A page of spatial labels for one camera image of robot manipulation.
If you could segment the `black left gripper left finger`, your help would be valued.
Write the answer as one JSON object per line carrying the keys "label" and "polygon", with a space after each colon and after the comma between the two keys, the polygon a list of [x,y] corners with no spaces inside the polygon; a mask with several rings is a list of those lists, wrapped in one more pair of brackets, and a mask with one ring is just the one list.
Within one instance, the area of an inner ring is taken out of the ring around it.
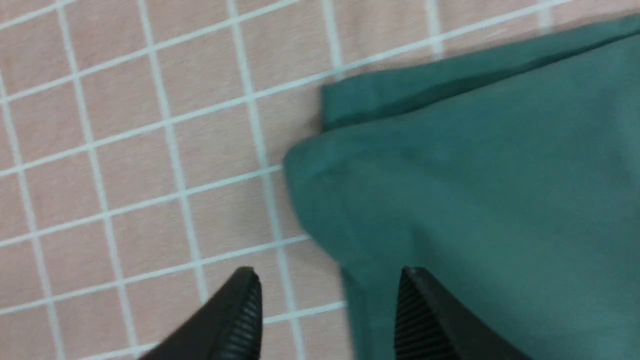
{"label": "black left gripper left finger", "polygon": [[143,360],[258,360],[263,340],[263,292],[250,266],[238,267],[179,328]]}

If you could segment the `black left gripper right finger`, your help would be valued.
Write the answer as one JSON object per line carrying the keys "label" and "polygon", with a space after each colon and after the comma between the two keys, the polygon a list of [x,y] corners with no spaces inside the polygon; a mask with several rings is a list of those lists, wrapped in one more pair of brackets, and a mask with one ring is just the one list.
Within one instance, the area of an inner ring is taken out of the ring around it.
{"label": "black left gripper right finger", "polygon": [[425,268],[404,267],[394,325],[397,360],[528,360]]}

